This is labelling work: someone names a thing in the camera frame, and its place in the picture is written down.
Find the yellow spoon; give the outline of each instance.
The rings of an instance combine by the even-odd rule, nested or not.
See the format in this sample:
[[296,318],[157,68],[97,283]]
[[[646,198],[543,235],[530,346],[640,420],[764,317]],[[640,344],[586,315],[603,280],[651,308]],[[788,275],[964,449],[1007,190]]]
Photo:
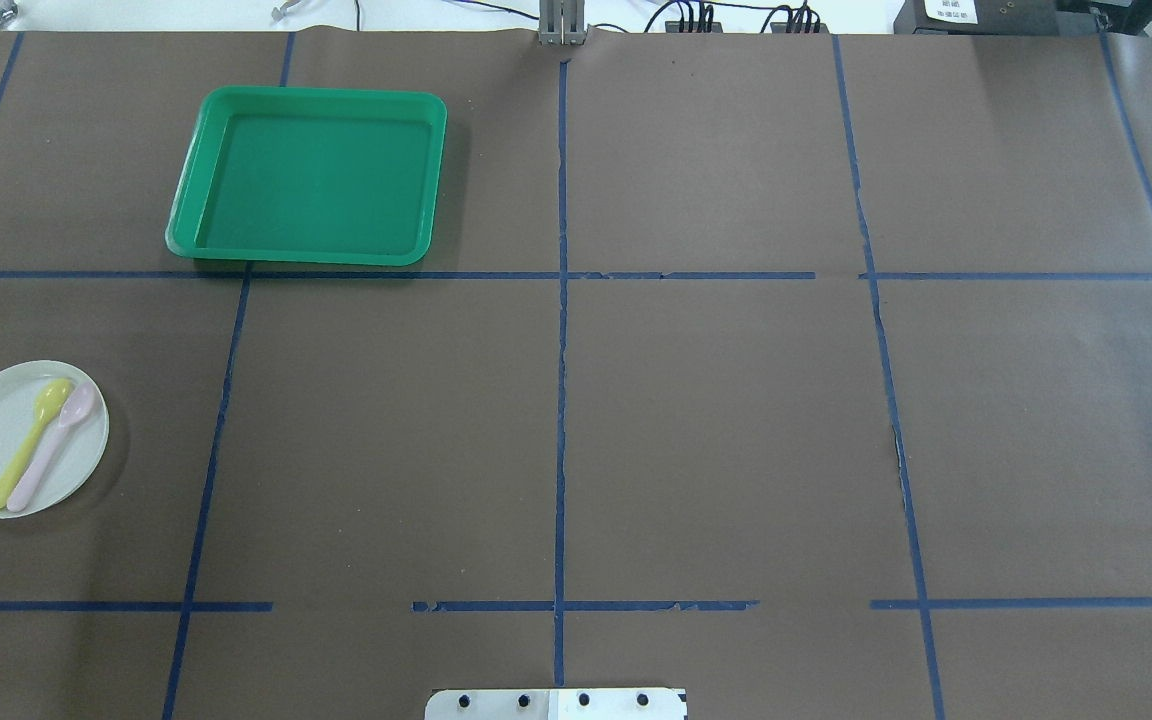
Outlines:
[[54,420],[60,415],[60,407],[65,404],[65,399],[69,397],[69,391],[74,389],[74,382],[67,379],[47,382],[41,388],[38,397],[33,397],[33,426],[29,429],[29,434],[24,435],[24,442],[20,444],[17,454],[8,462],[8,468],[0,477],[0,510],[8,505],[8,497],[12,495],[15,484],[20,482],[20,476],[29,467],[29,460],[33,456],[33,450],[38,447],[38,438],[41,431],[47,427],[47,423]]

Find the white bracket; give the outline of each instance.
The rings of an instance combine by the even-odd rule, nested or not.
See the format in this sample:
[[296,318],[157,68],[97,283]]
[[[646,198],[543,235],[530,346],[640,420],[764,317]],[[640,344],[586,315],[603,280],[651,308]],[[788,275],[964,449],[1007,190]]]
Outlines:
[[670,688],[439,691],[425,720],[687,720],[687,692]]
[[540,45],[585,45],[585,0],[540,0]]

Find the bundle of cables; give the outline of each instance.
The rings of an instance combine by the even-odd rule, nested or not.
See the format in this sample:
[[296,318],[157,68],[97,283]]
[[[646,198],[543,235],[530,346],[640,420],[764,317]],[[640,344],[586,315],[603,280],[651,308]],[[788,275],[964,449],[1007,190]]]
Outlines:
[[772,13],[767,14],[767,18],[763,21],[763,29],[758,32],[767,32],[767,28],[772,24],[772,18],[776,16],[776,13],[785,12],[788,17],[788,22],[785,24],[785,31],[791,33],[817,33],[820,32],[820,15],[814,12],[808,5],[808,0],[803,0],[803,5],[799,8],[794,9],[788,5],[778,5]]
[[714,6],[712,3],[704,3],[702,1],[700,13],[696,13],[696,9],[691,6],[691,0],[669,0],[668,3],[660,5],[655,13],[652,13],[652,18],[647,21],[647,26],[643,28],[643,32],[652,32],[652,24],[655,23],[655,18],[660,17],[660,13],[665,13],[669,6],[676,5],[679,7],[679,32],[713,32],[714,31]]

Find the spoon handle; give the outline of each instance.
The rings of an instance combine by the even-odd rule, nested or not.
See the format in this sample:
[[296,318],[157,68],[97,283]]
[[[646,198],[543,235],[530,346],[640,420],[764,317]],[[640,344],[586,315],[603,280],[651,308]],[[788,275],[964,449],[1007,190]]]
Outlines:
[[20,476],[29,465],[29,457],[33,456],[33,448],[38,447],[38,438],[41,438],[41,431],[46,427],[46,420],[33,423],[33,426],[29,429],[29,434],[24,435],[24,442],[20,444],[17,454],[12,456],[12,461],[0,475],[0,510],[8,503],[8,495],[12,495]]
[[56,450],[60,450],[60,445],[65,442],[65,437],[68,434],[68,425],[67,427],[58,427],[56,432],[51,433],[45,441],[41,441],[38,452],[33,454],[33,462],[29,462],[29,467],[20,476],[17,487],[12,492],[12,497],[8,497],[8,510],[22,511],[26,508],[33,498],[33,491],[38,488],[38,482],[46,473],[47,465],[51,465],[52,457],[56,455]]

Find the plastic utensil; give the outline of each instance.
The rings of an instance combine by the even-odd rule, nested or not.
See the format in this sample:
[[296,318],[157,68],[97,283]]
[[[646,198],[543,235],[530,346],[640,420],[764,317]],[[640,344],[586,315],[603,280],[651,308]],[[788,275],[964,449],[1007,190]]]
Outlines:
[[17,486],[20,476],[29,465],[29,460],[33,456],[33,450],[38,447],[38,439],[41,431],[47,427],[60,414],[60,407],[69,397],[69,392],[74,389],[74,382],[60,378],[47,382],[38,397],[33,397],[33,426],[29,429],[29,434],[24,435],[24,442],[20,444],[17,454],[12,456],[12,461],[0,475],[0,510],[8,503],[8,495]]
[[38,488],[38,482],[51,465],[52,457],[55,457],[56,450],[60,450],[60,446],[69,437],[69,430],[85,420],[93,407],[96,407],[96,386],[83,382],[74,388],[69,400],[61,406],[56,432],[51,433],[46,442],[33,454],[33,462],[29,462],[28,469],[20,476],[17,487],[12,492],[12,497],[8,497],[8,510],[22,511],[29,506],[29,501],[33,500],[33,491]]
[[166,243],[207,260],[410,265],[433,237],[445,131],[429,92],[219,88]]

